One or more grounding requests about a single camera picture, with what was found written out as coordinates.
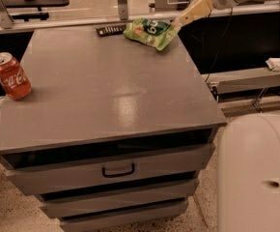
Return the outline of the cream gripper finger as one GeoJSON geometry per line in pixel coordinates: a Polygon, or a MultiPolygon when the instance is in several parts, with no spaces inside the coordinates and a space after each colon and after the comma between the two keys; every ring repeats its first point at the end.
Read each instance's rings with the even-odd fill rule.
{"type": "Polygon", "coordinates": [[[184,10],[179,16],[177,16],[172,22],[175,28],[181,28],[187,24],[190,24],[194,20],[197,20],[199,15],[194,9],[184,10]]]}

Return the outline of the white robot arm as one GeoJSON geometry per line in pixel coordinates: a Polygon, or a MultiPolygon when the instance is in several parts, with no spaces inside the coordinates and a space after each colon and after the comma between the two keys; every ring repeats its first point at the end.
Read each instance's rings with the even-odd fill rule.
{"type": "MultiPolygon", "coordinates": [[[[194,0],[176,21],[186,25],[247,1],[266,0],[194,0]]],[[[280,232],[280,115],[245,115],[224,129],[217,153],[217,225],[218,232],[280,232]]]]}

